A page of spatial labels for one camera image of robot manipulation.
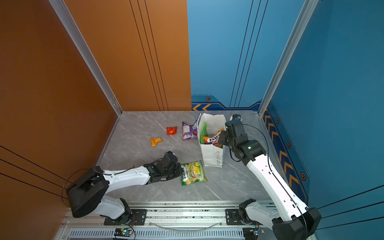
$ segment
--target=snack bag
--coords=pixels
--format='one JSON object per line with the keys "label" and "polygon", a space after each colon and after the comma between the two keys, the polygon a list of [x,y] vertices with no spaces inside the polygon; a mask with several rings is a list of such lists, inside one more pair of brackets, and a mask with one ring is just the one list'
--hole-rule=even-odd
{"label": "snack bag", "polygon": [[167,127],[167,135],[175,135],[177,133],[177,127]]}
{"label": "snack bag", "polygon": [[181,164],[182,178],[181,184],[188,185],[194,182],[207,181],[201,161]]}
{"label": "snack bag", "polygon": [[203,137],[208,137],[208,133],[207,133],[207,123],[204,122],[203,123],[203,128],[201,129],[201,133],[200,133],[200,144],[204,144],[204,139]]}
{"label": "snack bag", "polygon": [[213,137],[203,136],[202,138],[203,138],[204,144],[213,144],[216,147],[223,148],[223,145],[218,143],[218,138],[220,137],[221,131],[224,131],[224,129],[221,129],[220,131],[218,131]]}
{"label": "snack bag", "polygon": [[183,140],[197,139],[197,121],[194,124],[183,124]]}
{"label": "snack bag", "polygon": [[161,139],[160,137],[158,138],[151,138],[151,145],[154,147],[156,146],[159,142],[162,142],[163,139]]}

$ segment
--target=green package in bag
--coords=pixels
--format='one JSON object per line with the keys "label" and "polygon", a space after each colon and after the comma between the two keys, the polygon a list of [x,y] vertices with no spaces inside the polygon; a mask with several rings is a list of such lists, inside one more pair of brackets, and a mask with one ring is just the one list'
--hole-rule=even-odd
{"label": "green package in bag", "polygon": [[207,181],[201,161],[180,164],[183,172],[181,174],[181,184],[188,185],[194,182]]}
{"label": "green package in bag", "polygon": [[203,127],[201,129],[201,132],[200,132],[200,144],[204,144],[204,139],[203,137],[208,137],[208,133],[207,133],[207,123],[204,122],[203,123]]}

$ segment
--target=orange wall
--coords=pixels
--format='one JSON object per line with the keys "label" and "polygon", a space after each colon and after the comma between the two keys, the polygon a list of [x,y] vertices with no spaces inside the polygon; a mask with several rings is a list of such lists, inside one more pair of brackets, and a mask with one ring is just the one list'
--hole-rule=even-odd
{"label": "orange wall", "polygon": [[65,0],[124,111],[190,110],[186,0]]}
{"label": "orange wall", "polygon": [[51,239],[64,179],[95,164],[117,116],[49,1],[1,1],[0,26],[0,225]]}

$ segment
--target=orange candy wrapper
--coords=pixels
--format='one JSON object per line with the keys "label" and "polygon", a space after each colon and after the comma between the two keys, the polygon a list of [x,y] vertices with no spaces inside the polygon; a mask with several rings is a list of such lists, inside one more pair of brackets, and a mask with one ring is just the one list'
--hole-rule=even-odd
{"label": "orange candy wrapper", "polygon": [[160,137],[158,137],[158,138],[151,138],[151,144],[152,144],[153,147],[156,146],[159,142],[162,142],[162,141],[163,140]]}
{"label": "orange candy wrapper", "polygon": [[167,127],[167,135],[175,135],[177,132],[177,127]]}

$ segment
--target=red snack packet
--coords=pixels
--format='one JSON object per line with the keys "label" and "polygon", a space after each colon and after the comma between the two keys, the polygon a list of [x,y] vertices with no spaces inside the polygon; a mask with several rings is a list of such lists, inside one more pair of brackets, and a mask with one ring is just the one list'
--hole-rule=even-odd
{"label": "red snack packet", "polygon": [[167,127],[167,135],[175,135],[177,132],[177,127]]}

